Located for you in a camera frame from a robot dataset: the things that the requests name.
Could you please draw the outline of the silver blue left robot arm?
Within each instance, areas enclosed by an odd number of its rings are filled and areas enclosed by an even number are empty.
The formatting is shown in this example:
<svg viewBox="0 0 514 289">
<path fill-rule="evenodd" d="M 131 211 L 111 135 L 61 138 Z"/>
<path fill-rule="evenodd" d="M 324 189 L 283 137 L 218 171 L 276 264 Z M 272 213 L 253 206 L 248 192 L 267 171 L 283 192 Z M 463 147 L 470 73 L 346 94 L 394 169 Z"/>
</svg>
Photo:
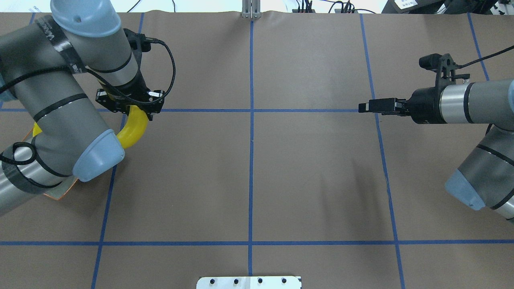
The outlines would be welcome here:
<svg viewBox="0 0 514 289">
<path fill-rule="evenodd" d="M 1 36 L 1 101 L 18 100 L 41 133 L 1 153 L 1 215 L 70 179 L 90 181 L 125 157 L 121 134 L 100 116 L 75 79 L 101 85 L 96 102 L 145 122 L 160 113 L 170 89 L 150 90 L 143 53 L 164 41 L 122 27 L 109 0 L 52 0 L 51 15 Z"/>
</svg>

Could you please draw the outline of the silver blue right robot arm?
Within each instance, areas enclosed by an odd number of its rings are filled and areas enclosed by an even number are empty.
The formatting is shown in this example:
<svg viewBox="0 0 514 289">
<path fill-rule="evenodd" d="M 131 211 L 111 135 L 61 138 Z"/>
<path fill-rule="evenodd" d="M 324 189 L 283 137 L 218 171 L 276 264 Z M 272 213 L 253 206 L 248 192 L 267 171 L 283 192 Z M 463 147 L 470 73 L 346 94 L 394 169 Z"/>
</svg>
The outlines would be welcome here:
<svg viewBox="0 0 514 289">
<path fill-rule="evenodd" d="M 455 84 L 447 81 L 415 90 L 406 99 L 372 99 L 360 113 L 409 116 L 418 124 L 488 124 L 484 137 L 445 183 L 469 208 L 489 208 L 512 223 L 513 80 Z"/>
</svg>

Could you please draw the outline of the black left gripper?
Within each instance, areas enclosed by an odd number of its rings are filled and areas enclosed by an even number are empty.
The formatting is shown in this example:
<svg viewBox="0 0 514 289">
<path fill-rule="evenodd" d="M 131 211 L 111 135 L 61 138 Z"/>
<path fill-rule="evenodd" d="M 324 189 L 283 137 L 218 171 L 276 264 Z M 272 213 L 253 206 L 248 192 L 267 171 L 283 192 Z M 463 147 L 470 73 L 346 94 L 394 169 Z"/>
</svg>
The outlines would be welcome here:
<svg viewBox="0 0 514 289">
<path fill-rule="evenodd" d="M 143 102 L 139 104 L 139 109 L 145 113 L 149 121 L 153 121 L 153 116 L 159 114 L 165 103 L 165 92 L 163 90 L 149 90 L 141 71 L 137 71 L 135 77 L 127 84 L 114 86 L 123 95 Z M 129 114 L 129 105 L 122 97 L 108 94 L 104 89 L 97 89 L 95 101 L 112 113 Z"/>
</svg>

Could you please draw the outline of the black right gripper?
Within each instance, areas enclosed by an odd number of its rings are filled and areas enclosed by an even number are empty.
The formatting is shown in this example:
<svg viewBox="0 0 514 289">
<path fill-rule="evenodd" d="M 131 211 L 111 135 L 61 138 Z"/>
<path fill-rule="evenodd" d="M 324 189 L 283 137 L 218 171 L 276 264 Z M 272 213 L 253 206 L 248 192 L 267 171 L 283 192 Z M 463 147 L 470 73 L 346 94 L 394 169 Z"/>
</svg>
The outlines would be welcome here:
<svg viewBox="0 0 514 289">
<path fill-rule="evenodd" d="M 409 100 L 397 98 L 372 99 L 358 104 L 358 113 L 410 116 L 417 124 L 444 124 L 437 88 L 415 90 Z"/>
</svg>

